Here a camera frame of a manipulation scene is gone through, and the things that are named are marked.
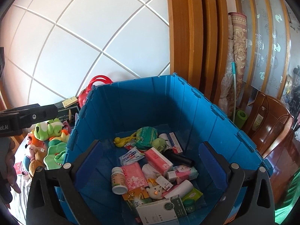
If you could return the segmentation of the person's left hand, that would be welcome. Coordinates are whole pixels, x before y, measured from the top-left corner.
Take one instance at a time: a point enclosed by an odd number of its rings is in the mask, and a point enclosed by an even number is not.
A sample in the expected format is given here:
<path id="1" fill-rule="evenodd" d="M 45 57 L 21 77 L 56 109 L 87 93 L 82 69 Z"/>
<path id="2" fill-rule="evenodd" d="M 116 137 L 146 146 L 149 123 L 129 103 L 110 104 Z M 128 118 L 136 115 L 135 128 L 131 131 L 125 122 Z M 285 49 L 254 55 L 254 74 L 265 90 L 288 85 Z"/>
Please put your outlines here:
<path id="1" fill-rule="evenodd" d="M 13 152 L 14 148 L 15 148 L 14 142 L 11 142 L 6 152 L 1 151 L 1 164 L 4 167 L 8 184 L 10 185 L 11 188 L 14 189 L 14 191 L 17 194 L 20 194 L 21 190 L 18 184 L 16 183 L 17 175 L 14 169 L 14 164 L 15 164 L 15 155 Z"/>

